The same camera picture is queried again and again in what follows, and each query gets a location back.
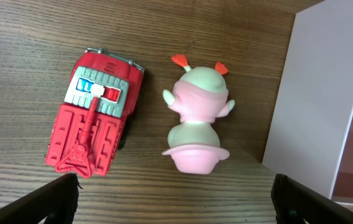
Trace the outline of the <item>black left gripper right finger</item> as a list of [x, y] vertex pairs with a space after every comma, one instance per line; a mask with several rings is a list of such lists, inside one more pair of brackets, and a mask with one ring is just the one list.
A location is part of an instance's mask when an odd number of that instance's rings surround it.
[[276, 174], [271, 190], [277, 224], [353, 224], [353, 212], [306, 186]]

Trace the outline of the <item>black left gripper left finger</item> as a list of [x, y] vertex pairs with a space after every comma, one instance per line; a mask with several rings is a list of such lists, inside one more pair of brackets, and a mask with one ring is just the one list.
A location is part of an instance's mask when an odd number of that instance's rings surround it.
[[65, 174], [0, 208], [0, 224], [71, 224], [78, 207], [76, 174]]

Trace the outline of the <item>white cardboard box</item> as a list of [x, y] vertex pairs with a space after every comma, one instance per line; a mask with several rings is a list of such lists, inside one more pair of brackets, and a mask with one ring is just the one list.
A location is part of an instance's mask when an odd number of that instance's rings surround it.
[[337, 202], [353, 119], [353, 1], [326, 0], [294, 19], [262, 163]]

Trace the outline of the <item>red toy fire truck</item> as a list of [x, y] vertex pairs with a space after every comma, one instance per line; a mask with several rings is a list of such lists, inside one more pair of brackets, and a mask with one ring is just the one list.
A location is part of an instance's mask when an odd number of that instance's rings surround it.
[[77, 60], [52, 128], [45, 163], [58, 173], [105, 176], [125, 145], [144, 67], [89, 47]]

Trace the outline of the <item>pink pig figurine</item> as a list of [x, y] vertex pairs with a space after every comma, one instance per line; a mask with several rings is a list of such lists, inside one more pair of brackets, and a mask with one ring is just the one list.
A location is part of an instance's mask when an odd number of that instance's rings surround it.
[[206, 175], [230, 156], [228, 150], [220, 147], [219, 136], [212, 127], [217, 118], [227, 116], [235, 106], [235, 101], [228, 99], [224, 78], [228, 68], [222, 62], [214, 68], [191, 68], [182, 54], [171, 59], [186, 72], [172, 91], [162, 92], [167, 107], [179, 114], [181, 122], [170, 130], [169, 149], [162, 155], [171, 156], [180, 172]]

